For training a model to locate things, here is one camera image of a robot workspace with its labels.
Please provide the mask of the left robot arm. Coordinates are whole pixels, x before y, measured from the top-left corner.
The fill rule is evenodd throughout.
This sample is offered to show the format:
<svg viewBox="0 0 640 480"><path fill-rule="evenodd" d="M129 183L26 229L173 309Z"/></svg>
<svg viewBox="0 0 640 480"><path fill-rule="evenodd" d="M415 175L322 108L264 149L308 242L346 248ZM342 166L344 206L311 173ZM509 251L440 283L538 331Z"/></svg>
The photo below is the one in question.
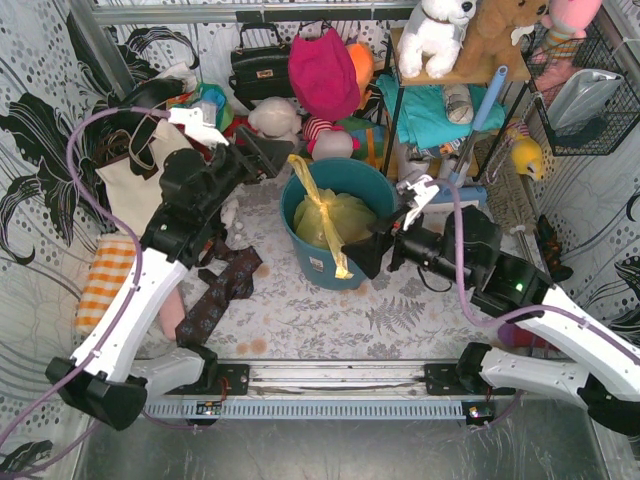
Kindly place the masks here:
<svg viewBox="0 0 640 480"><path fill-rule="evenodd" d="M214 143L211 156L183 148L169 154L159 185L162 200L141 238L127 279L98 326L68 359L55 357L45 375L64 402L117 431L128 428L146 402L186 388L221 387L214 352L182 340L166 355L139 361L136 353L169 294L197 265L209 241L222 238L219 211L240 184L274 178L294 146L263 139L245 127L244 146Z"/></svg>

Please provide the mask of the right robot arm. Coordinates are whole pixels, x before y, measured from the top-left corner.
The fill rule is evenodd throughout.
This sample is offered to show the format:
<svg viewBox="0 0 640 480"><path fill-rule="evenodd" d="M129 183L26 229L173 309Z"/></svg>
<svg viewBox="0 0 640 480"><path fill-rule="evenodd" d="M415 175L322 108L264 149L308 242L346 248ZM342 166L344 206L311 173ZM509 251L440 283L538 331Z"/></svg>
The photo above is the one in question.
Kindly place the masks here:
<svg viewBox="0 0 640 480"><path fill-rule="evenodd" d="M390 270L409 261L452 281L468 320L479 326L514 325L545 340L566 360L521 357L471 342L455 376L472 393L516 389L576 405L600 425L639 433L639 348L578 307L532 263L501 251L497 224L474 206L450 213L443 233L414 222L398 225L403 207L371 225L371 235L343 246L370 278L392 254Z"/></svg>

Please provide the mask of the yellow trash bag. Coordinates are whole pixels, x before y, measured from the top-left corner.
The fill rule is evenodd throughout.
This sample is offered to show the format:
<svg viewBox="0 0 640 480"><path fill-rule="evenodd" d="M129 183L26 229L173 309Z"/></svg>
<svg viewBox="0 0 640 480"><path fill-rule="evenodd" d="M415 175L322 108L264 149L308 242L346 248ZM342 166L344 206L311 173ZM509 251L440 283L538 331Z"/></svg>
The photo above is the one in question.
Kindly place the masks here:
<svg viewBox="0 0 640 480"><path fill-rule="evenodd" d="M351 280L354 273L341 248L367 239L371 235L367 227L377 219L376 214L358 197L319 188L307 162L299 155L290 154L287 161L306 191L294 212L295 235L331 254L335 279Z"/></svg>

